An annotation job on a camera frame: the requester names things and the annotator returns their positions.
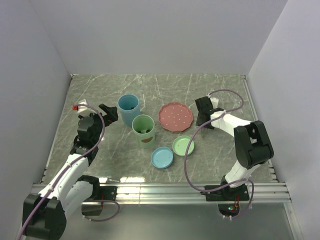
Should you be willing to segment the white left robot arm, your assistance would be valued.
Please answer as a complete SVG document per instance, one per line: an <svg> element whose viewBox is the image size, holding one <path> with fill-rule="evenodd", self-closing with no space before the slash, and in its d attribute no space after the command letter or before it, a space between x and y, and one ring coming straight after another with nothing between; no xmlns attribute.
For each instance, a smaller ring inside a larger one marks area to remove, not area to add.
<svg viewBox="0 0 320 240"><path fill-rule="evenodd" d="M17 239L22 236L41 240L59 240L68 217L86 200L115 204L117 187L103 187L97 177L83 173L98 153L105 128L118 120L117 107L100 104L102 115L87 103L73 105L79 117L77 136L62 169L37 194L29 194L23 202L22 224Z"/></svg>

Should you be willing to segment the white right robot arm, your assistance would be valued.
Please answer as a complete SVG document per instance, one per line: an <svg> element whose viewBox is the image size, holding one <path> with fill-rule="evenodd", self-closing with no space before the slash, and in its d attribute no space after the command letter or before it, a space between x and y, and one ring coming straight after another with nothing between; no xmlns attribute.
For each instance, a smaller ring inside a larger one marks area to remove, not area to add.
<svg viewBox="0 0 320 240"><path fill-rule="evenodd" d="M274 151L263 122L236 117L218 101L197 99L197 114L181 102L142 112L134 95L122 96L119 119L102 138L97 175L117 183L187 181L192 188L220 179L221 196L233 199Z"/></svg>

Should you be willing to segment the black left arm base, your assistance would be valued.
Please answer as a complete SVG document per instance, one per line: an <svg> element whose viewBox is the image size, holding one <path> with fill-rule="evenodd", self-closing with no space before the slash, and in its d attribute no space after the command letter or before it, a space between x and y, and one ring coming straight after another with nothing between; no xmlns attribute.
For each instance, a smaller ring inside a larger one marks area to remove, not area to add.
<svg viewBox="0 0 320 240"><path fill-rule="evenodd" d="M92 193L85 201L86 202L93 202L99 203L97 210L91 210L86 214L82 214L84 219L87 219L92 222L105 222L108 220L113 219L119 212L120 212L120 204L116 202L117 197L117 190L118 187L114 185L101 185L100 180L97 177L89 176L89 175L82 175L78 181L83 181L92 185ZM91 216L99 216L104 209L104 203L111 203L117 206L116 212L105 219L93 219Z"/></svg>

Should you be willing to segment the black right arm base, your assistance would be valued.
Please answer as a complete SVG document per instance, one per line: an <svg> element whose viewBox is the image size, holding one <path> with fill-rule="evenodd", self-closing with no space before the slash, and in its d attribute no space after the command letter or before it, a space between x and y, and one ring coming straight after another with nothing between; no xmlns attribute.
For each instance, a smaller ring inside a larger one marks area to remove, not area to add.
<svg viewBox="0 0 320 240"><path fill-rule="evenodd" d="M234 218L240 214L240 201L249 201L249 191L245 184L231 188L227 186L217 191L202 192L207 202L219 202L219 213L226 218Z"/></svg>

